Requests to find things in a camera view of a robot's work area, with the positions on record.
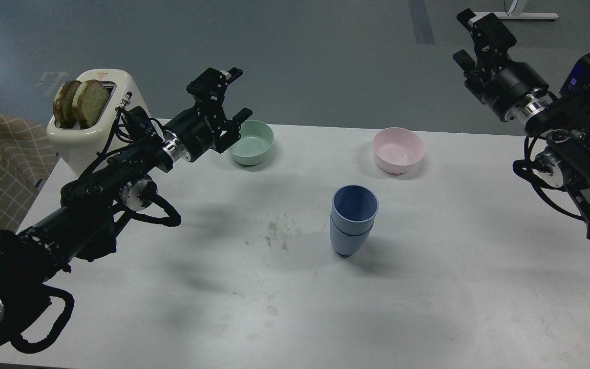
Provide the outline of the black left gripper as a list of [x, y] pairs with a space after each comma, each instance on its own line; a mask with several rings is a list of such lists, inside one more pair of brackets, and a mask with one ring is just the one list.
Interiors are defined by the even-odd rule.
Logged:
[[243, 73], [237, 67], [227, 71], [207, 68], [187, 85], [197, 107], [181, 112], [163, 128], [163, 151], [171, 161], [195, 162], [209, 150], [222, 154], [240, 140], [241, 127], [253, 111], [242, 108], [229, 119], [223, 101], [229, 85]]

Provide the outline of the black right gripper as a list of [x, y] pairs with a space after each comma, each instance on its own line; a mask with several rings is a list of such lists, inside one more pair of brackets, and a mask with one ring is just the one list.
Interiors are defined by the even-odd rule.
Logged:
[[[494, 14], [474, 19], [471, 9], [456, 15], [468, 30], [474, 44], [473, 60], [466, 50], [453, 54], [453, 60], [463, 70], [464, 85], [481, 103], [489, 107], [501, 122], [528, 122], [550, 105], [548, 83], [526, 63], [513, 62], [508, 55], [517, 39]], [[488, 81], [487, 72], [499, 70]]]

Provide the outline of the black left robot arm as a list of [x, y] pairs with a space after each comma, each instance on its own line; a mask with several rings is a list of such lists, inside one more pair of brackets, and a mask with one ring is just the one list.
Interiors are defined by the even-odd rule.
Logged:
[[61, 189], [58, 210], [19, 233], [0, 230], [0, 346], [33, 354], [56, 341], [75, 302], [47, 281], [70, 272], [72, 259], [113, 254], [130, 220], [182, 222], [150, 171], [169, 172], [179, 159], [194, 162], [207, 150], [223, 153], [241, 138], [252, 110], [232, 118], [223, 110], [227, 88], [241, 75], [236, 67], [204, 70], [186, 89], [194, 105], [166, 124], [150, 117], [123, 71], [91, 70], [63, 84], [48, 134], [80, 139], [71, 153], [60, 152], [78, 177]]

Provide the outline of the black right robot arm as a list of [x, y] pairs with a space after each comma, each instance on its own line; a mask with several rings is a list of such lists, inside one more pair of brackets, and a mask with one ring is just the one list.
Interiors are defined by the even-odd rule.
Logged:
[[452, 56], [466, 89], [499, 121], [523, 125], [515, 175], [553, 210], [583, 222], [590, 240], [590, 53], [554, 94], [529, 64], [509, 56], [517, 39], [496, 14], [465, 9], [456, 19], [473, 43], [473, 54]]

